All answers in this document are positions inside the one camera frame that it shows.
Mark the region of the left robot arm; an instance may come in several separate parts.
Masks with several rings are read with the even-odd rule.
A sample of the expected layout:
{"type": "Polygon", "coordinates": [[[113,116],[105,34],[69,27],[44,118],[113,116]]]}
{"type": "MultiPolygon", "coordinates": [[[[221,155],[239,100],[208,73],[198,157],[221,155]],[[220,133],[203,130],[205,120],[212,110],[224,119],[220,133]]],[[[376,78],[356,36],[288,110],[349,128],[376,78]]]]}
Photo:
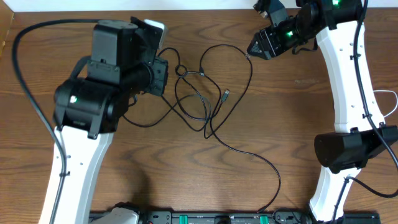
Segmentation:
{"type": "Polygon", "coordinates": [[[164,94],[168,63],[157,56],[167,28],[146,19],[101,20],[91,55],[55,91],[52,170],[41,223],[87,223],[101,163],[129,100],[164,94]]]}

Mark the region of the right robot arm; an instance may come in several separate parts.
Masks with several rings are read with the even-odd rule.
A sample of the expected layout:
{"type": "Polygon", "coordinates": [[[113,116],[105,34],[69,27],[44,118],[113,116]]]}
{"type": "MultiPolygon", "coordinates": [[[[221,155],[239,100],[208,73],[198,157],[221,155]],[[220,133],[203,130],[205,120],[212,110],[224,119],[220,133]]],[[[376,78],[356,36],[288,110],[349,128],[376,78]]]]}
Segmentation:
{"type": "Polygon", "coordinates": [[[328,70],[335,130],[315,137],[321,165],[316,191],[303,223],[375,223],[377,215],[343,211],[349,189],[370,159],[390,151],[397,127],[388,126],[374,96],[364,49],[363,0],[297,1],[291,16],[279,0],[258,0],[254,9],[271,24],[255,33],[247,52],[269,60],[288,50],[298,54],[309,40],[321,50],[328,70]]]}

